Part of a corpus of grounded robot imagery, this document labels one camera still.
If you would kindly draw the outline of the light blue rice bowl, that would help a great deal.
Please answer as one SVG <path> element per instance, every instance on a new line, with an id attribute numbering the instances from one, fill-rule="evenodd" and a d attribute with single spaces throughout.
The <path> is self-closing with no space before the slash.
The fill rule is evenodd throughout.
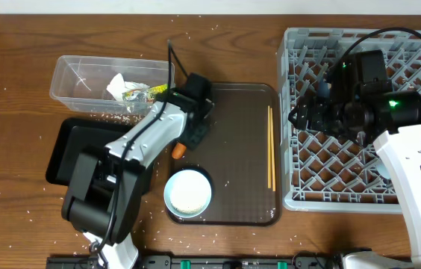
<path id="1" fill-rule="evenodd" d="M 210 181 L 198 170 L 181 170 L 173 174 L 163 191 L 167 209 L 181 219 L 202 214 L 210 205 L 211 198 Z"/>

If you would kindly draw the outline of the large blue plate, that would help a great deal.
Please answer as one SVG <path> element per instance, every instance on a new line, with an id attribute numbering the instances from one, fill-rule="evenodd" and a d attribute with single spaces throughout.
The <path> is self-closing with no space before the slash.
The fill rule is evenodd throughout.
<path id="1" fill-rule="evenodd" d="M 328 83 L 324 78 L 318 82 L 316 95 L 322 99 L 329 99 L 331 93 L 331 83 Z"/>

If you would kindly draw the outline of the wooden chopstick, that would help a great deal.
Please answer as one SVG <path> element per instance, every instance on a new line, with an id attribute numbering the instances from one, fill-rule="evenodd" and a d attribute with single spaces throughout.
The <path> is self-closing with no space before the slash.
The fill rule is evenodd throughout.
<path id="1" fill-rule="evenodd" d="M 273 109 L 269 109 L 269 124 L 270 124 L 270 154 L 271 154 L 271 173 L 272 173 L 272 191 L 276 191 L 276 178 L 275 178 L 275 138 L 274 138 L 274 125 L 273 125 Z"/>
<path id="2" fill-rule="evenodd" d="M 271 118 L 270 118 L 270 107 L 267 106 L 267 187 L 272 188 L 272 172 L 271 172 Z"/>

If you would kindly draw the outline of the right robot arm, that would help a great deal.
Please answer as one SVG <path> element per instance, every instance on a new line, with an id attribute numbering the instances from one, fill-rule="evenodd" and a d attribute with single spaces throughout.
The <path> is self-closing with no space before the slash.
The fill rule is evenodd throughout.
<path id="1" fill-rule="evenodd" d="M 288 120 L 298 130 L 374 146 L 402 209 L 412 264 L 421 268 L 421 95 L 393 89 L 382 51 L 342 57 Z"/>

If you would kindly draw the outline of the aluminium foil ball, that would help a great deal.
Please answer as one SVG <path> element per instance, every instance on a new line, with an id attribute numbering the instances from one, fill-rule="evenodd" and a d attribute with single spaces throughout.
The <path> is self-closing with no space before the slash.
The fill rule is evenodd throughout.
<path id="1" fill-rule="evenodd" d="M 122 94 L 122 100 L 130 114 L 146 114 L 151 106 L 146 90 L 128 90 Z"/>

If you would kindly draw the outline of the orange carrot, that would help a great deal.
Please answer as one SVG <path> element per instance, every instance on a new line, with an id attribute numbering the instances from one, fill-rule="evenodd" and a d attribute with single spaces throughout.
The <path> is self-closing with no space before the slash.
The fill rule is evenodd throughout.
<path id="1" fill-rule="evenodd" d="M 172 157 L 175 160 L 178 160 L 183 157 L 184 153 L 186 152 L 187 147 L 182 143 L 177 143 L 172 151 Z"/>

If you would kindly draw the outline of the small blue cup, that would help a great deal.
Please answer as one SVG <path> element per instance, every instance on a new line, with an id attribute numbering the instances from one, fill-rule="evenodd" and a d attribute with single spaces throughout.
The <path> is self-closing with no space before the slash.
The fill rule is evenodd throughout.
<path id="1" fill-rule="evenodd" d="M 382 162 L 382 160 L 378 160 L 375 164 L 375 168 L 378 172 L 378 174 L 384 178 L 384 179 L 390 179 L 390 174 L 387 170 L 387 168 L 385 167 L 384 163 Z"/>

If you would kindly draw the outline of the white tissue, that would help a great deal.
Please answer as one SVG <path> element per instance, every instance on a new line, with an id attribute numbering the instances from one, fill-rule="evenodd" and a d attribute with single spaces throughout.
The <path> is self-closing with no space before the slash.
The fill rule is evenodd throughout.
<path id="1" fill-rule="evenodd" d="M 122 93 L 125 91 L 125 82 L 132 81 L 125 81 L 123 75 L 118 73 L 112 78 L 106 88 L 107 92 L 110 93 L 116 101 L 123 102 Z"/>

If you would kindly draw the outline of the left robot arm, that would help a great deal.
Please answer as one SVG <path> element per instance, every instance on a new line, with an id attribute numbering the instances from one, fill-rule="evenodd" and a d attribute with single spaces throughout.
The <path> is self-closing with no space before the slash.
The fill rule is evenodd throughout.
<path id="1" fill-rule="evenodd" d="M 146 173 L 173 141 L 195 149 L 208 128 L 213 86 L 190 73 L 186 83 L 159 93 L 150 112 L 104 146 L 86 144 L 68 169 L 61 216 L 90 240 L 92 268 L 132 268 L 138 257 L 130 230 L 137 219 Z"/>

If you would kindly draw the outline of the green snack wrapper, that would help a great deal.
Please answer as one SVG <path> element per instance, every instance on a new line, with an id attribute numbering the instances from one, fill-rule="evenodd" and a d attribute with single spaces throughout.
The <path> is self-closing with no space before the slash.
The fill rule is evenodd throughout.
<path id="1" fill-rule="evenodd" d="M 125 82 L 125 91 L 124 92 L 126 92 L 128 90 L 138 90 L 138 89 L 146 90 L 149 101 L 151 103 L 153 103 L 156 95 L 158 95 L 160 93 L 163 93 L 167 90 L 167 85 L 162 84 L 162 85 L 150 87 L 147 84 Z"/>

